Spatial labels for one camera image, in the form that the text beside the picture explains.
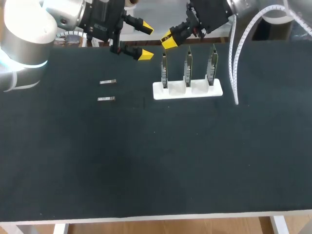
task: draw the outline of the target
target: white table leg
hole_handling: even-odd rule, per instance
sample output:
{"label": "white table leg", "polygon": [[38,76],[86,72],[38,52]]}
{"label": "white table leg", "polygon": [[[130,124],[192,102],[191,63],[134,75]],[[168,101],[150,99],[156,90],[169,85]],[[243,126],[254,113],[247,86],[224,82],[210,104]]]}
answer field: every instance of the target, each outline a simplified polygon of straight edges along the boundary
{"label": "white table leg", "polygon": [[39,234],[32,225],[0,225],[8,234]]}
{"label": "white table leg", "polygon": [[284,216],[271,216],[274,234],[289,234]]}
{"label": "white table leg", "polygon": [[311,234],[312,233],[312,219],[304,226],[299,234]]}
{"label": "white table leg", "polygon": [[56,224],[53,234],[67,234],[68,224]]}

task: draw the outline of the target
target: floor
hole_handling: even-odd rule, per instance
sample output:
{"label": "floor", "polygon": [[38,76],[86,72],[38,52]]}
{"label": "floor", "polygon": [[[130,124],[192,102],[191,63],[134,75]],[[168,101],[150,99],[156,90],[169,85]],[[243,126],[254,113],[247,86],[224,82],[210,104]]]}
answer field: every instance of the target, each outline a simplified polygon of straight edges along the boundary
{"label": "floor", "polygon": [[[298,234],[312,215],[285,217],[290,234]],[[53,225],[37,225],[40,234],[53,234]],[[72,224],[68,234],[273,234],[270,218],[227,218]],[[0,228],[0,234],[6,234]]]}

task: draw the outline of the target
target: white table edge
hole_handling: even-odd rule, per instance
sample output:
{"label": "white table edge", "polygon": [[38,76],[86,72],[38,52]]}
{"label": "white table edge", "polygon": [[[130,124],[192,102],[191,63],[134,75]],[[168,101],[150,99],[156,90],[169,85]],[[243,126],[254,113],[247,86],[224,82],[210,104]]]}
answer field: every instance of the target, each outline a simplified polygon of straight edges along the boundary
{"label": "white table edge", "polygon": [[0,225],[40,225],[40,224],[75,224],[75,223],[105,223],[105,222],[125,222],[125,221],[152,221],[152,220],[176,220],[176,219],[210,219],[210,218],[244,218],[263,216],[289,216],[289,215],[311,215],[312,210],[300,211],[272,211],[272,212],[246,212],[227,214],[179,214],[179,215],[156,215],[138,216],[126,218],[89,218],[89,219],[66,219],[66,220],[43,220],[43,221],[17,221],[0,222]]}

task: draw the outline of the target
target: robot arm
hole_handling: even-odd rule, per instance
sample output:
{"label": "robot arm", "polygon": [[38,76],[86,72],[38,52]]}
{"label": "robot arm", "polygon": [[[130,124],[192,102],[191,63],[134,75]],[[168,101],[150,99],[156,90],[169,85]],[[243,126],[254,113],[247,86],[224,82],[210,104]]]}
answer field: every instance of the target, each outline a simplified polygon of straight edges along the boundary
{"label": "robot arm", "polygon": [[67,31],[77,26],[82,28],[88,39],[97,38],[104,42],[113,40],[111,52],[121,52],[135,60],[150,60],[152,53],[141,48],[132,48],[119,41],[123,23],[150,35],[154,30],[143,19],[127,15],[125,0],[41,0],[43,9],[56,20],[58,27]]}
{"label": "robot arm", "polygon": [[60,27],[83,28],[88,39],[113,40],[110,50],[136,60],[153,54],[119,41],[123,23],[151,34],[142,19],[127,15],[125,0],[6,0],[0,50],[0,91],[26,89],[39,83]]}
{"label": "robot arm", "polygon": [[181,45],[192,34],[204,38],[226,24],[230,16],[243,18],[256,7],[256,0],[190,0],[186,22],[170,28],[161,43],[165,49],[170,49]]}

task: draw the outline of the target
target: table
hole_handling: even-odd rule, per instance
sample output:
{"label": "table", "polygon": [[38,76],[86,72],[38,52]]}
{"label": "table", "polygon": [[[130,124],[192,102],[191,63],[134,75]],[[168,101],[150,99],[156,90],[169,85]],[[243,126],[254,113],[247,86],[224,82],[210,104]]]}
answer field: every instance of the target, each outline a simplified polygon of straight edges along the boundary
{"label": "table", "polygon": [[[193,78],[210,47],[191,46]],[[239,106],[216,47],[224,95],[168,101],[161,47],[150,62],[55,48],[39,86],[0,94],[0,225],[312,213],[312,43],[246,44]],[[169,80],[187,50],[168,52]]]}

